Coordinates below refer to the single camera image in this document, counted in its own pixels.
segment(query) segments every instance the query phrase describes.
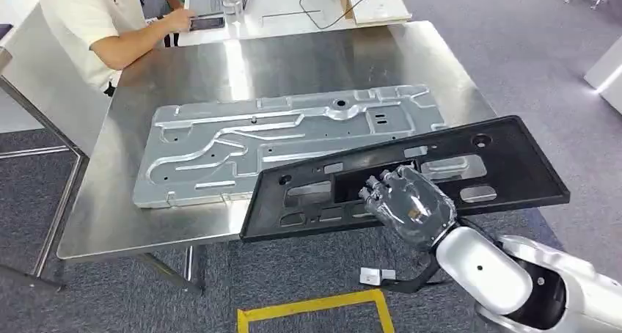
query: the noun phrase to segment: robotic arm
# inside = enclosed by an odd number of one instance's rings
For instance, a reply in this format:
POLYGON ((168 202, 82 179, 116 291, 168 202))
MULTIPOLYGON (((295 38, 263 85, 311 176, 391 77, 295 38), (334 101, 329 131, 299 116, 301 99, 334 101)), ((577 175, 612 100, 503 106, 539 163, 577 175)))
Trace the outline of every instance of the robotic arm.
POLYGON ((475 298, 478 315, 504 332, 622 332, 618 282, 538 242, 506 235, 493 243, 461 226, 453 201, 413 166, 370 177, 359 195, 367 211, 430 253, 475 298))

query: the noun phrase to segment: white t-shirt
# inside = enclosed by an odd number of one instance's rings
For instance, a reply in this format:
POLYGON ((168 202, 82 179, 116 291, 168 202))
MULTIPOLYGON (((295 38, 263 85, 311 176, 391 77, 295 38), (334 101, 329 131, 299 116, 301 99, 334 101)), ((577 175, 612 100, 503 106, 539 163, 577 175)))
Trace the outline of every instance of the white t-shirt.
POLYGON ((105 37, 146 26, 140 0, 40 0, 43 16, 84 80, 96 89, 118 81, 89 48, 105 37))

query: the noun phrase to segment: hole in panel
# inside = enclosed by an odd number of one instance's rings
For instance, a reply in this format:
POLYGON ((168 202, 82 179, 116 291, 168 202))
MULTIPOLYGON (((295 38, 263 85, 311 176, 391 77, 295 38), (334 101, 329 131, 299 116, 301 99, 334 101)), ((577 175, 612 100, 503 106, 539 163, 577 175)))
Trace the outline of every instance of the hole in panel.
POLYGON ((460 190, 460 198, 468 203, 492 201, 497 198, 497 192, 488 185, 473 186, 460 190))
POLYGON ((404 157, 413 158, 418 155, 427 155, 428 154, 428 146, 417 146, 410 147, 404 150, 404 157))
POLYGON ((331 174, 336 172, 341 172, 343 170, 343 163, 334 163, 324 166, 324 173, 331 174))
POLYGON ((478 155, 463 155, 425 162, 421 164, 421 174, 437 182, 466 180, 486 175, 486 166, 478 155))
POLYGON ((352 172, 340 173, 334 176, 334 203, 361 200, 359 190, 365 185, 370 175, 378 177, 383 170, 394 170, 402 164, 410 164, 410 161, 385 164, 371 168, 357 169, 352 172))
POLYGON ((320 214, 320 222, 332 222, 341 219, 341 207, 326 208, 320 214))
POLYGON ((354 218, 363 218, 363 217, 371 217, 372 214, 365 210, 365 204, 359 203, 354 205, 351 210, 352 217, 354 218))
POLYGON ((285 185, 291 182, 291 175, 283 175, 279 178, 279 185, 285 185))
POLYGON ((331 199, 330 181, 307 184, 291 188, 285 193, 285 207, 296 207, 322 203, 331 199))
POLYGON ((471 142, 479 148, 484 148, 492 142, 492 139, 490 136, 481 133, 476 135, 471 142))
POLYGON ((281 227, 295 227, 304 224, 304 215, 302 213, 291 213, 281 217, 279 225, 281 227))

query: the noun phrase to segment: robot finger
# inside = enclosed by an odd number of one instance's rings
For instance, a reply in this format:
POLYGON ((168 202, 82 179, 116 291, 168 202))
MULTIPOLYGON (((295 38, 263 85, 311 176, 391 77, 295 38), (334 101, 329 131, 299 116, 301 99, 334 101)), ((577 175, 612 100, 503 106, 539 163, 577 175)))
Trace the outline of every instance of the robot finger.
POLYGON ((372 176, 370 176, 370 177, 369 177, 369 178, 365 181, 365 183, 366 183, 369 187, 373 188, 374 186, 378 185, 380 182, 378 181, 378 179, 376 179, 376 177, 374 177, 374 176, 372 175, 372 176))
POLYGON ((396 172, 387 172, 381 174, 382 182, 390 188, 401 189, 406 185, 406 180, 396 172))
POLYGON ((359 191, 359 197, 367 201, 371 197, 371 193, 368 188, 364 187, 359 191))
POLYGON ((397 172, 407 180, 421 180, 423 176, 413 166, 399 166, 397 172))

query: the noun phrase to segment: person's hand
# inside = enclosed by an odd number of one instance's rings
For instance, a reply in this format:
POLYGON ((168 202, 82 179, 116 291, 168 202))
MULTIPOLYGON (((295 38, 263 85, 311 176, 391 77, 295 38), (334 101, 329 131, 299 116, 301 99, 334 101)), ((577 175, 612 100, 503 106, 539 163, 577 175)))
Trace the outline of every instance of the person's hand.
POLYGON ((177 9, 162 19, 167 25, 169 32, 188 32, 190 31, 190 17, 194 13, 187 9, 177 9))

